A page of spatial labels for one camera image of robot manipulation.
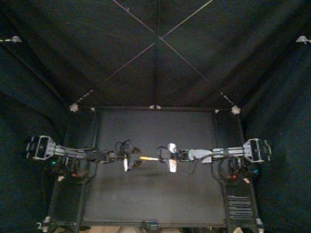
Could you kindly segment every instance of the metal frame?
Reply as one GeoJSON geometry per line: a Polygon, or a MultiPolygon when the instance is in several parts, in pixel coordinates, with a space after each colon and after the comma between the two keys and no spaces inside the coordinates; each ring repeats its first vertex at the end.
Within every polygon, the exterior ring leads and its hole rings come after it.
{"type": "MultiPolygon", "coordinates": [[[[113,107],[102,107],[101,109],[114,109],[113,107]]],[[[126,108],[122,108],[125,110],[150,110],[150,109],[146,109],[146,108],[141,108],[141,107],[133,107],[130,109],[126,108]]],[[[165,109],[166,111],[176,111],[174,108],[168,108],[165,109]]],[[[182,109],[178,109],[177,111],[186,111],[188,108],[182,108],[182,109]]],[[[198,108],[198,109],[192,109],[193,111],[207,111],[209,112],[211,109],[207,109],[207,108],[198,108]]],[[[97,122],[98,122],[98,111],[96,111],[94,113],[94,117],[93,117],[93,132],[92,132],[92,146],[96,146],[96,138],[97,138],[97,131],[98,131],[98,128],[97,128],[97,122]]],[[[240,144],[243,144],[243,141],[244,141],[244,137],[243,137],[243,131],[241,131],[241,126],[240,126],[240,120],[239,120],[239,116],[233,116],[232,117],[235,118],[235,122],[237,124],[237,128],[239,128],[239,140],[240,140],[240,144]]],[[[217,118],[217,114],[215,113],[215,110],[213,110],[213,113],[212,113],[212,119],[213,119],[213,132],[215,132],[215,146],[217,147],[219,146],[219,142],[221,141],[220,139],[220,127],[219,126],[219,118],[217,118]]],[[[94,176],[94,172],[96,172],[96,167],[93,167],[93,170],[92,170],[92,176],[94,176]]],[[[74,213],[74,219],[73,221],[60,221],[58,219],[56,219],[57,221],[53,221],[53,213],[56,211],[54,207],[56,207],[56,201],[57,201],[57,198],[60,196],[60,192],[61,192],[61,183],[60,182],[56,182],[54,184],[54,190],[53,190],[53,196],[52,196],[52,200],[50,200],[50,206],[49,206],[49,211],[48,211],[48,215],[50,217],[50,222],[48,223],[48,226],[49,226],[49,229],[48,229],[48,232],[53,232],[53,230],[56,229],[57,226],[68,226],[74,233],[78,232],[78,228],[80,226],[132,226],[132,227],[148,227],[148,228],[153,228],[154,227],[154,223],[152,222],[109,222],[109,221],[84,221],[82,220],[82,215],[84,215],[84,206],[86,204],[86,199],[85,199],[85,196],[86,196],[86,192],[88,192],[88,182],[89,182],[90,178],[84,180],[80,184],[76,184],[80,188],[80,197],[78,197],[78,200],[76,202],[76,205],[77,205],[77,208],[76,208],[76,213],[74,213]]],[[[247,193],[245,193],[245,196],[249,197],[249,201],[251,201],[251,209],[252,209],[252,213],[253,213],[253,218],[245,223],[240,224],[240,222],[235,222],[232,221],[232,219],[229,219],[229,208],[228,208],[228,199],[227,199],[227,195],[231,195],[231,192],[232,192],[232,187],[227,186],[224,183],[219,182],[220,183],[220,189],[223,191],[223,206],[224,206],[224,216],[225,216],[225,219],[223,220],[223,224],[221,225],[209,225],[209,224],[165,224],[165,223],[161,223],[160,225],[157,225],[156,223],[156,227],[157,228],[164,228],[164,227],[177,227],[177,228],[181,228],[181,227],[189,227],[189,228],[205,228],[205,227],[209,227],[209,228],[227,228],[227,231],[229,233],[233,232],[233,230],[236,229],[236,227],[243,227],[243,228],[249,228],[255,233],[259,232],[259,229],[257,229],[257,207],[256,207],[256,201],[255,201],[255,194],[253,194],[253,188],[252,188],[252,184],[249,183],[248,185],[244,185],[248,187],[248,190],[247,193]]]]}
{"type": "MultiPolygon", "coordinates": [[[[94,110],[93,112],[93,118],[92,118],[92,136],[90,136],[90,141],[92,141],[92,146],[96,146],[96,135],[97,135],[97,112],[94,110]]],[[[68,143],[68,132],[66,132],[66,137],[64,140],[64,145],[68,143]]],[[[80,180],[78,182],[73,183],[70,181],[61,181],[58,182],[57,180],[54,181],[54,186],[53,186],[53,193],[52,193],[52,199],[50,199],[50,204],[49,204],[49,209],[48,209],[48,214],[46,214],[46,219],[42,223],[42,228],[48,228],[46,232],[54,232],[57,227],[69,227],[73,231],[73,233],[78,233],[78,229],[81,226],[81,219],[82,219],[82,213],[84,213],[84,205],[85,205],[85,195],[88,192],[88,184],[89,180],[94,177],[96,175],[96,167],[97,165],[93,163],[86,164],[89,172],[88,176],[80,180]],[[74,219],[70,219],[70,221],[61,221],[58,220],[56,216],[56,205],[57,205],[57,200],[61,195],[61,189],[62,187],[68,187],[74,185],[76,188],[80,190],[80,196],[78,200],[74,202],[76,204],[76,214],[74,214],[74,219]]]]}

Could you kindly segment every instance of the black curtain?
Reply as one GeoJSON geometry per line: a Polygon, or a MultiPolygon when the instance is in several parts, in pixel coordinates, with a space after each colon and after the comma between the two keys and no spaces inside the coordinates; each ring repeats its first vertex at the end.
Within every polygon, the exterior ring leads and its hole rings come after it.
{"type": "Polygon", "coordinates": [[[272,143],[272,162],[255,183],[268,232],[309,232],[311,46],[296,44],[244,106],[247,138],[272,143]]]}
{"type": "MultiPolygon", "coordinates": [[[[17,32],[0,16],[0,38],[10,38],[17,32]]],[[[46,215],[48,163],[21,156],[28,136],[60,143],[65,134],[68,110],[46,80],[26,44],[0,44],[0,232],[33,232],[46,215]]]]}

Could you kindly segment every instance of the wire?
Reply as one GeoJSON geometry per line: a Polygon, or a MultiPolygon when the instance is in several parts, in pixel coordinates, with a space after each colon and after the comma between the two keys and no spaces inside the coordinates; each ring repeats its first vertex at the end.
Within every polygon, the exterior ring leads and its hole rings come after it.
{"type": "Polygon", "coordinates": [[[212,175],[212,178],[219,182],[220,185],[223,185],[223,182],[221,182],[221,178],[216,178],[215,176],[215,173],[213,173],[213,164],[211,163],[209,164],[209,172],[211,172],[211,175],[212,175]]]}
{"type": "Polygon", "coordinates": [[[190,175],[193,175],[193,174],[194,174],[194,172],[196,172],[197,162],[198,162],[198,160],[196,160],[196,162],[194,162],[193,169],[192,169],[190,173],[184,173],[184,172],[181,172],[181,171],[180,171],[180,173],[181,173],[182,175],[185,175],[185,176],[190,176],[190,175]]]}

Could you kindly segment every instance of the black fabric enclosure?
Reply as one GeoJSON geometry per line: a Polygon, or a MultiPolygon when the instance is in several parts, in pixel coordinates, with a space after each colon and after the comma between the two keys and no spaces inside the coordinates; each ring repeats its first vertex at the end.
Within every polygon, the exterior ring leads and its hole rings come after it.
{"type": "Polygon", "coordinates": [[[22,140],[61,144],[74,104],[237,106],[245,138],[273,146],[253,182],[265,229],[309,232],[309,12],[307,0],[0,0],[0,232],[46,215],[53,178],[22,140]]]}

